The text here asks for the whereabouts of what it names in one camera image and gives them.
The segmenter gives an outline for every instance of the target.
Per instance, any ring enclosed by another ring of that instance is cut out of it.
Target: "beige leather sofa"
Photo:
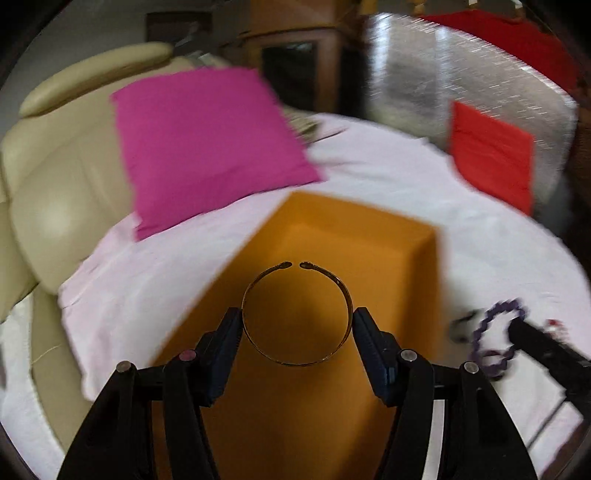
[[[163,43],[112,50],[42,82],[0,144],[0,320],[33,291],[32,375],[67,450],[90,402],[56,293],[106,231],[131,212],[109,95],[142,77],[193,68]]]

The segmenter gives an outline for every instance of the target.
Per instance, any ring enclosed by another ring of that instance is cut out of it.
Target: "pink cloth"
[[[253,70],[151,77],[111,98],[138,240],[253,193],[320,180]]]

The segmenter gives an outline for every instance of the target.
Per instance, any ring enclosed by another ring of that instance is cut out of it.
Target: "red cloth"
[[[460,102],[453,105],[450,154],[478,190],[531,215],[534,137]]]
[[[532,66],[567,92],[577,86],[578,68],[562,43],[552,35],[540,32],[527,20],[512,20],[482,10],[423,18],[492,43]]]

